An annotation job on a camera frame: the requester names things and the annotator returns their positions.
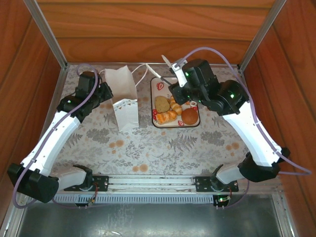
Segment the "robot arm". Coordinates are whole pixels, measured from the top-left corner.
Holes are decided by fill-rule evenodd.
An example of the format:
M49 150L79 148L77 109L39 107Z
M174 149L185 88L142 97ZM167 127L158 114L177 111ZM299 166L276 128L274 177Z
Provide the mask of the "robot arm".
M280 171L280 157L255 124L248 95L242 86L234 80L219 83L206 60L184 61L181 65L175 62L171 69L178 78L178 83L169 86L175 101L182 105L193 100L217 112L236 130L250 151L243 162L221 165L215 170L211 176L213 189L222 190L242 178L253 182L275 178ZM262 124L260 127L275 149L288 157L289 150L281 148Z
M79 127L84 118L88 116L94 108L98 107L100 103L113 97L111 89L106 82L102 82L99 75L96 90L90 99L85 102L82 107L74 111L71 116L66 117L54 129L54 132L49 136L46 142L45 137L47 137L48 133L61 118L86 99L88 94L92 91L95 82L94 73L83 72L79 77L75 96L68 95L61 100L52 123L35 148L23 159L20 165L11 164L7 173L13 185L15 185L22 171L31 162L40 147L43 146L37 156L36 162L30 166L23 176L18 187L18 192L46 203L55 196L58 190L73 185L81 185L83 188L92 185L92 170L84 166L74 165L74 167L58 173L51 173L51 169L67 139L73 131Z

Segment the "patterned table surface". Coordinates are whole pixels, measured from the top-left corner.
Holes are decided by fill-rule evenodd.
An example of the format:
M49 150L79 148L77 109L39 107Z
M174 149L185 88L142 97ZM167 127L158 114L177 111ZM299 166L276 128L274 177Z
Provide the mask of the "patterned table surface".
M117 69L119 66L95 66ZM153 66L160 75L171 76L167 67ZM63 97L78 84L76 66L71 66ZM134 73L142 77L145 67ZM219 81L234 79L228 68L212 68ZM82 67L80 72L89 70ZM235 130L215 112L200 107L201 123L195 128L156 128L152 124L150 73L137 86L139 128L119 132L113 107L102 103L70 136L53 170L82 164L102 174L209 174L218 165L242 160L247 147Z

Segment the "pastry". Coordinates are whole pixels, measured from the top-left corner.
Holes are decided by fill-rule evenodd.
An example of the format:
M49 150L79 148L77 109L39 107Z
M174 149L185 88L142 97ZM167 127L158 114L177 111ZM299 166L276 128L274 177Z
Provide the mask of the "pastry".
M177 113L173 110L168 110L167 112L157 114L156 119L158 124L160 125L168 122L173 122L177 119Z
M173 96L170 97L170 107L172 110L174 110L177 115L181 115L182 114L182 108L180 105L178 105L176 103L176 101L174 100Z
M193 108L189 108L182 112L181 118L183 123L193 125L198 120L198 113Z
M163 113L170 110L170 104L168 102L168 99L164 96L157 96L155 98L155 108L158 113Z

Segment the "wooden wall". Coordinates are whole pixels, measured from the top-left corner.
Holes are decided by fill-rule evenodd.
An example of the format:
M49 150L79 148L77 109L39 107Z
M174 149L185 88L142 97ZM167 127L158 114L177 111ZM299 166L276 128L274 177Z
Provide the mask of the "wooden wall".
M300 236L316 236L316 3L287 0L244 75L258 117L310 176L282 175ZM298 171L290 165L283 170Z
M171 61L200 46L241 62L274 0L38 0L69 62ZM223 63L210 52L193 57Z
M0 1L0 222L13 185L6 170L34 148L60 66L22 0Z

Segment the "white paper bag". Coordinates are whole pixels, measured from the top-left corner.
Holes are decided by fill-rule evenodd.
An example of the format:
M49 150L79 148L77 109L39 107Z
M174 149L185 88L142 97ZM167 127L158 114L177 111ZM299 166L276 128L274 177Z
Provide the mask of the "white paper bag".
M128 67L117 70L105 69L105 80L113 93L112 105L118 130L127 131L138 127L137 91Z

